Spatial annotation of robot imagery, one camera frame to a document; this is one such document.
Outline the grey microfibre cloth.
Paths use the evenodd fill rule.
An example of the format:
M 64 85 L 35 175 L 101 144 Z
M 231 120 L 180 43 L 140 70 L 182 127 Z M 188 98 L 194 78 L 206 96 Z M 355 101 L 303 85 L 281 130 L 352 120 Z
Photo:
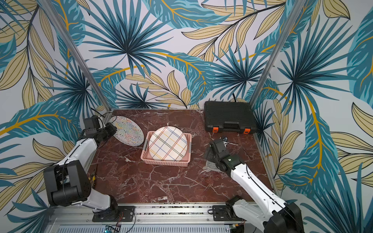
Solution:
M 206 160 L 206 165 L 203 167 L 204 171 L 216 171 L 216 172 L 221 172 L 221 170 L 216 166 L 215 163 L 210 162 Z

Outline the colourful squiggle pattern plate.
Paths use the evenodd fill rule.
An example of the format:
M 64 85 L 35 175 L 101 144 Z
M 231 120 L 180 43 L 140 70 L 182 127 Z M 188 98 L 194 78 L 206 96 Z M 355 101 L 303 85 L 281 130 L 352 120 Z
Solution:
M 110 120 L 116 128 L 114 137 L 128 146 L 140 146 L 144 142 L 144 133 L 131 119 L 124 116 L 113 116 Z

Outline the white plaid striped plate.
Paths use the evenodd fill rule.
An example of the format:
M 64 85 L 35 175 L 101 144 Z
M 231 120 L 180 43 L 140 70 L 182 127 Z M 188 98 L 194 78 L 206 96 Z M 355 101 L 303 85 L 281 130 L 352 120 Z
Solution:
M 187 138 L 173 126 L 164 126 L 150 137 L 148 150 L 155 161 L 181 161 L 187 153 Z

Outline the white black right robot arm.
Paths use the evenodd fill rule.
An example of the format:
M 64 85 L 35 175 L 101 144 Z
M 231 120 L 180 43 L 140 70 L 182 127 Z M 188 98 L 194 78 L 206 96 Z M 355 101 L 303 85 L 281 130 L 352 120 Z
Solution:
M 225 206 L 213 207 L 214 220 L 243 220 L 264 233 L 303 233 L 305 230 L 300 208 L 274 194 L 238 155 L 229 152 L 225 144 L 224 139 L 211 141 L 204 158 L 237 182 L 256 205 L 235 196 Z

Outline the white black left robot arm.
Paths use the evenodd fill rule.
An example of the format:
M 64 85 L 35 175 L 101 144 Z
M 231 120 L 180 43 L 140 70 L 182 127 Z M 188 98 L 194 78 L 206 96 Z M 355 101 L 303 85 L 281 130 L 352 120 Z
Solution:
M 100 125 L 97 116 L 84 119 L 84 124 L 85 129 L 72 151 L 43 172 L 49 204 L 81 205 L 92 209 L 100 219 L 116 219 L 119 207 L 115 198 L 96 191 L 87 172 L 99 144 L 112 137 L 117 128 L 111 122 Z

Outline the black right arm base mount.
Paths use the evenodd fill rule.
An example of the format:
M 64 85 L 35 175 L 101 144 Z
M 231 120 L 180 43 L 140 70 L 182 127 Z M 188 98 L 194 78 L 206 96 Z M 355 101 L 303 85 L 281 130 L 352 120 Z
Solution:
M 245 221 L 234 213 L 232 207 L 227 205 L 213 205 L 208 213 L 213 216 L 214 221 Z

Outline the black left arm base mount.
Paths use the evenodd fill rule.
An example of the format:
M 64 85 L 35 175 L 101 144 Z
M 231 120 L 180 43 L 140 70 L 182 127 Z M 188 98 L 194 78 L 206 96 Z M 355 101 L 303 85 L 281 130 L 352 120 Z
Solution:
M 94 212 L 93 222 L 132 222 L 135 206 L 118 206 L 112 209 Z

